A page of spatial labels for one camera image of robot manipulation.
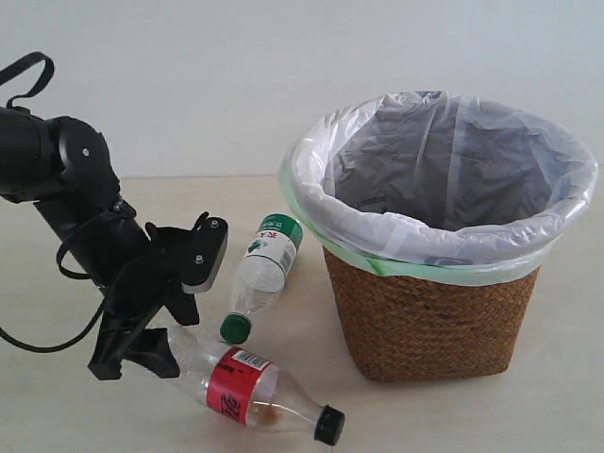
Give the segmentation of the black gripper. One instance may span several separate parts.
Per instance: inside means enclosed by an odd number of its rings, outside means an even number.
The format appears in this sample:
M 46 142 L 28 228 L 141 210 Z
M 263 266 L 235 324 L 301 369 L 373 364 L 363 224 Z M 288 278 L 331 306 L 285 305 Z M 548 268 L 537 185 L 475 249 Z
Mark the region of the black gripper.
M 89 370 L 98 379 L 122 376 L 122 361 L 131 361 L 158 378 L 178 378 L 179 366 L 165 327 L 147 325 L 165 308 L 181 326 L 199 324 L 195 297 L 180 281 L 180 261 L 190 229 L 145 225 L 150 241 L 142 254 L 113 280 L 103 309 Z

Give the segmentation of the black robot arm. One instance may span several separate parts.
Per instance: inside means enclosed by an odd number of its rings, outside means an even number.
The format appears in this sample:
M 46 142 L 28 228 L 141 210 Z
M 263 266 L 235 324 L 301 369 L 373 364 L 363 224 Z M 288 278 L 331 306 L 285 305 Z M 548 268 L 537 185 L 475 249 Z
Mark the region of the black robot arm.
M 90 371 L 115 380 L 122 361 L 132 361 L 159 378 L 177 378 L 165 329 L 147 325 L 161 308 L 181 325 L 199 321 L 193 297 L 181 286 L 193 231 L 137 224 L 136 211 L 120 195 L 103 135 L 71 117 L 43 120 L 3 108 L 1 196 L 33 203 L 61 240 L 59 271 L 90 281 L 103 295 L 91 320 L 100 328 Z M 80 271 L 61 265 L 66 255 Z

